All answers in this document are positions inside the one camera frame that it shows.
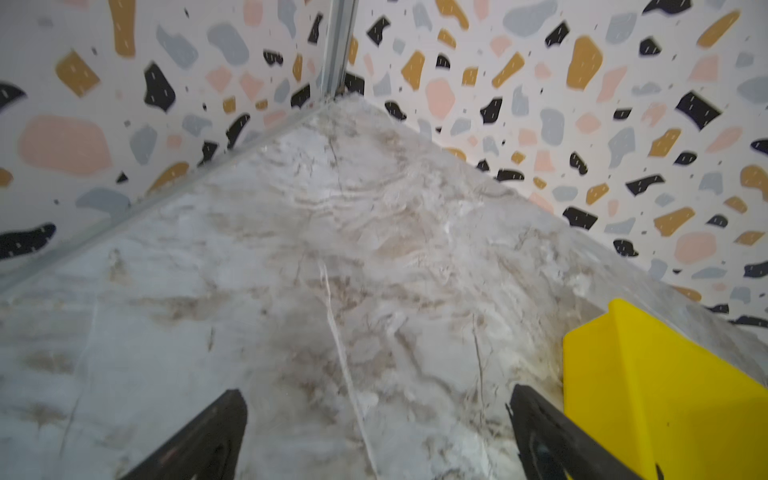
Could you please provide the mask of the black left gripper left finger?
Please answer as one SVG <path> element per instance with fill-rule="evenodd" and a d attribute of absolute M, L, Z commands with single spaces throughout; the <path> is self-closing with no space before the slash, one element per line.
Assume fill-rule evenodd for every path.
<path fill-rule="evenodd" d="M 124 477 L 232 479 L 247 419 L 241 392 L 227 390 Z"/>

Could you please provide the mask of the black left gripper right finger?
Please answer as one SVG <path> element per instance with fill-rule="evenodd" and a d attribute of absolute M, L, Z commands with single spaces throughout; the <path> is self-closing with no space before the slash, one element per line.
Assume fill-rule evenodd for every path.
<path fill-rule="evenodd" d="M 534 388 L 518 384 L 506 405 L 528 479 L 636 479 Z"/>

